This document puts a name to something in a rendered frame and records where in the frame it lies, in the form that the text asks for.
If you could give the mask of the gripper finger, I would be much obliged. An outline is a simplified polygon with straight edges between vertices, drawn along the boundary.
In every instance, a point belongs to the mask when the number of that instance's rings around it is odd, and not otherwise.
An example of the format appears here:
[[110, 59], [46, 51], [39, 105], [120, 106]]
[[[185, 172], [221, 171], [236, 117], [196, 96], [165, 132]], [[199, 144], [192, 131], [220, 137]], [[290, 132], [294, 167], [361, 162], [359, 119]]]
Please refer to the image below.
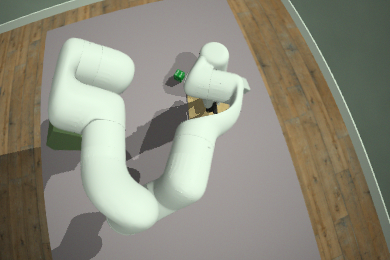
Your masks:
[[213, 112], [213, 114], [217, 114], [217, 102], [214, 102], [210, 108], [206, 108], [206, 112]]

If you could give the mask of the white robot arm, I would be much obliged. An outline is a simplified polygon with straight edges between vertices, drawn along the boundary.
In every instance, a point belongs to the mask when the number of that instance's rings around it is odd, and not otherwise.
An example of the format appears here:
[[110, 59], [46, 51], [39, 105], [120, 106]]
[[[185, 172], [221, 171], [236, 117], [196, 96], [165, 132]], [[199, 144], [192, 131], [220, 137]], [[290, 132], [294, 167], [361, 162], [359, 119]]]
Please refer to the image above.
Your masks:
[[48, 118], [58, 129], [82, 134], [83, 188], [115, 232], [146, 231], [203, 196], [216, 138], [237, 121], [243, 93], [250, 91], [245, 78], [224, 72], [228, 60], [228, 50], [220, 43], [201, 48], [185, 77], [184, 92], [230, 107], [179, 124], [163, 175], [141, 186], [126, 167], [125, 105], [119, 96], [133, 80], [132, 59], [79, 38], [63, 44], [52, 80]]

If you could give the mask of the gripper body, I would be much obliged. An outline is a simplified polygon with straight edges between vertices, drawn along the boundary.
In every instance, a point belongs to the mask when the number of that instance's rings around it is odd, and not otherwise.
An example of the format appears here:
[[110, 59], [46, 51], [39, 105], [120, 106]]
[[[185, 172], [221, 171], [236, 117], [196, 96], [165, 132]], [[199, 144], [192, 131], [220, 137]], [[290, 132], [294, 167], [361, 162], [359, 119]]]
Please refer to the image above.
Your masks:
[[[210, 101], [210, 100], [205, 100], [205, 99], [202, 99], [202, 100], [203, 100], [205, 108], [210, 108], [212, 106], [212, 104], [215, 102], [215, 101]], [[220, 102], [217, 102], [217, 105], [219, 106]]]

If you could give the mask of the green die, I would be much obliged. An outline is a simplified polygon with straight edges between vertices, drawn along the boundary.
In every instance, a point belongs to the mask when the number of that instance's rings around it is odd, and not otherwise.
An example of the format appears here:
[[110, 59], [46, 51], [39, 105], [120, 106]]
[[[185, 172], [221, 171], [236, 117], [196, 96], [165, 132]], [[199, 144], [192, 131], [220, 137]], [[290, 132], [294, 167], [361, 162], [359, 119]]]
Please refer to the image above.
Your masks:
[[174, 79], [179, 81], [179, 82], [182, 82], [182, 80], [184, 79], [185, 77], [185, 72], [181, 71], [181, 70], [177, 70], [174, 74]]

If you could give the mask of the tan mat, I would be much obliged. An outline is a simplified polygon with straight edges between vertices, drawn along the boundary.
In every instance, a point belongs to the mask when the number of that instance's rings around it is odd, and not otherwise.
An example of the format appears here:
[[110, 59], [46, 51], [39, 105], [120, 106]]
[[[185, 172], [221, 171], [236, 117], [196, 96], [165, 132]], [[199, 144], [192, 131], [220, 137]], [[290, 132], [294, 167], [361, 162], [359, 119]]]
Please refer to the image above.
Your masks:
[[[200, 98], [195, 98], [188, 96], [188, 109], [189, 109], [189, 119], [199, 118], [203, 116], [213, 115], [213, 112], [206, 112], [203, 100]], [[229, 104], [220, 103], [217, 105], [218, 113], [223, 112], [229, 108]]]

